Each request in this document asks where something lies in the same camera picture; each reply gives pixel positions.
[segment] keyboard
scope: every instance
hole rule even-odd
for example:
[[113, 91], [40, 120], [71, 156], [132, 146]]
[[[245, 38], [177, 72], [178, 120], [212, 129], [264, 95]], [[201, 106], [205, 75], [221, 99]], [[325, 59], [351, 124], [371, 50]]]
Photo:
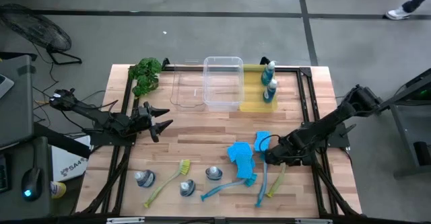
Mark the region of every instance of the keyboard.
[[0, 194], [11, 189], [8, 160], [8, 155], [0, 154]]

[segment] floor line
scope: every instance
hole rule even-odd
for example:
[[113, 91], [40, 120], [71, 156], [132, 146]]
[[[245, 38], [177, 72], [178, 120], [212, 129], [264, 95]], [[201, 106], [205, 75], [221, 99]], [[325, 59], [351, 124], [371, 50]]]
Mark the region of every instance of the floor line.
[[310, 56], [311, 66], [318, 66], [316, 48], [312, 39], [310, 18], [308, 16], [307, 4], [305, 0], [299, 0], [302, 12], [302, 22], [304, 24], [305, 40], [308, 48], [308, 55]]
[[[0, 9], [0, 13], [13, 10]], [[302, 13], [288, 12], [199, 12], [199, 11], [111, 11], [92, 9], [33, 9], [36, 15], [86, 15], [86, 16], [160, 16], [160, 17], [257, 17], [302, 18]], [[387, 20], [378, 14], [308, 13], [309, 19], [333, 20]], [[411, 15], [409, 20], [431, 20], [431, 15]]]

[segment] yellow-green toothbrush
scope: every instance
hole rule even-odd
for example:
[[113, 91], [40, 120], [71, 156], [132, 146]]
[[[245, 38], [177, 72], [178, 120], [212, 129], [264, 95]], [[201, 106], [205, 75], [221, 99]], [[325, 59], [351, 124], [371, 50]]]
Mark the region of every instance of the yellow-green toothbrush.
[[180, 174], [186, 175], [189, 172], [190, 169], [190, 160], [181, 160], [180, 167], [178, 171], [175, 172], [173, 176], [171, 176], [167, 181], [165, 181], [161, 186], [157, 187], [156, 190], [153, 192], [153, 194], [148, 198], [147, 202], [145, 202], [143, 205], [146, 208], [150, 207], [151, 202], [153, 202], [154, 199], [156, 199], [159, 192], [167, 185], [170, 181], [178, 177]]
[[286, 171], [286, 163], [282, 163], [281, 172], [278, 174], [277, 180], [274, 182], [274, 184], [272, 184], [271, 189], [267, 193], [267, 196], [269, 198], [271, 198], [274, 195], [275, 191], [277, 191], [278, 189], [278, 186], [280, 186], [280, 184], [283, 182], [285, 171]]

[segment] gray tile floor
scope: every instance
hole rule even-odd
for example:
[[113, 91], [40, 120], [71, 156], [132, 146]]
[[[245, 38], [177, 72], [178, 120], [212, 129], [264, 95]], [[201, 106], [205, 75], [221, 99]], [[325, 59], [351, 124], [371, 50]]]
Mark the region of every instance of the gray tile floor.
[[[405, 0], [306, 0], [310, 13], [382, 14]], [[216, 11], [299, 13], [299, 0], [0, 0], [35, 9], [99, 9], [127, 11]], [[431, 14], [431, 0], [418, 9]], [[137, 63], [143, 57], [182, 63], [207, 56], [236, 55], [246, 63], [267, 56], [285, 65], [310, 65], [301, 18], [251, 17], [98, 17], [48, 16], [72, 38], [69, 51], [83, 65], [55, 67], [58, 88], [74, 87], [83, 98], [104, 89], [114, 63]], [[311, 20], [319, 65], [329, 66], [335, 93], [342, 96], [355, 84], [370, 87], [387, 99], [426, 70], [430, 63], [431, 20]], [[0, 26], [0, 50], [35, 52], [33, 46]], [[51, 84], [50, 65], [38, 59], [34, 85]], [[89, 99], [100, 104], [103, 95]], [[46, 108], [51, 128], [61, 133], [78, 129], [55, 110]], [[76, 122], [90, 126], [82, 117]], [[358, 193], [370, 217], [430, 221], [430, 175], [395, 180], [393, 172], [409, 165], [389, 112], [354, 118], [350, 133]]]

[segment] blue light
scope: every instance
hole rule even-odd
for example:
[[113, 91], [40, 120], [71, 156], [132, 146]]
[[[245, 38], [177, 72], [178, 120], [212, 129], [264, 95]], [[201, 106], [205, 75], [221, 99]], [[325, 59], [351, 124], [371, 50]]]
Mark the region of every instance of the blue light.
[[29, 197], [29, 196], [31, 196], [31, 195], [32, 195], [32, 192], [31, 192], [30, 190], [26, 190], [26, 191], [24, 191], [24, 194], [25, 194], [27, 197]]

